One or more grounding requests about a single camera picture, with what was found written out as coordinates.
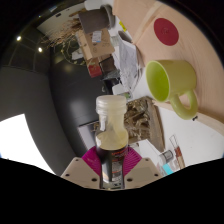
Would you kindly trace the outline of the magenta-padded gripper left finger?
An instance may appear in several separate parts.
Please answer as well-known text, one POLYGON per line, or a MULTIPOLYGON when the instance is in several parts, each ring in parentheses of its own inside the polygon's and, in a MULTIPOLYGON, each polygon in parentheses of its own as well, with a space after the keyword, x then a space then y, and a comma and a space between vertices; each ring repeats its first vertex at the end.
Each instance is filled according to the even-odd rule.
POLYGON ((61 177, 84 188, 99 189, 101 162, 96 147, 89 149, 82 157, 74 157, 61 177))

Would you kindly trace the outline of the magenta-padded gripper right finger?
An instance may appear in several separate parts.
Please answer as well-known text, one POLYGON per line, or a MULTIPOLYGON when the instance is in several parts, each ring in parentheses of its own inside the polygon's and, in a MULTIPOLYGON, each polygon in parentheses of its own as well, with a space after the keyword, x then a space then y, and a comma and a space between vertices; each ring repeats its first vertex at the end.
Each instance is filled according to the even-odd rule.
POLYGON ((140 188, 162 178, 150 158, 142 158, 133 148, 123 162, 124 186, 126 189, 140 188))

